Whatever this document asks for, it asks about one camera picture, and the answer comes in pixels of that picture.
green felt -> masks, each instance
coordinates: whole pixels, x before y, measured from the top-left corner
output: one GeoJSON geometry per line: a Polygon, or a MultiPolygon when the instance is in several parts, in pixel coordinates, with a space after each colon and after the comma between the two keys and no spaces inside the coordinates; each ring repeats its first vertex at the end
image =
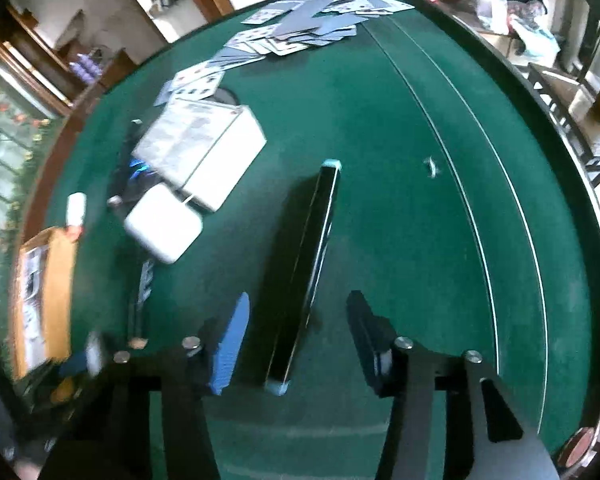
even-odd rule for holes
{"type": "MultiPolygon", "coordinates": [[[[129,121],[157,117],[151,104],[162,83],[244,30],[241,19],[142,66],[103,98],[80,134],[46,217],[62,224],[66,197],[87,194],[74,349],[93,329],[125,341],[138,271],[129,265],[134,242],[107,211],[106,189],[129,121]]],[[[368,20],[354,38],[270,55],[224,76],[222,86],[252,108],[267,144],[224,205],[205,216],[192,247],[157,267],[145,350],[178,344],[249,293],[253,313],[235,381],[205,400],[223,478],[374,476],[390,400],[377,399],[363,380],[344,316],[353,289],[399,333],[436,351],[477,349],[495,364],[497,333],[500,373],[536,427],[546,374],[540,435],[548,449],[578,429],[598,327],[591,270],[534,124],[474,54],[413,9],[368,20]],[[277,398],[260,383],[325,158],[343,165],[336,214],[310,330],[288,394],[277,398]]],[[[442,417],[433,435],[435,478],[442,417]]]]}

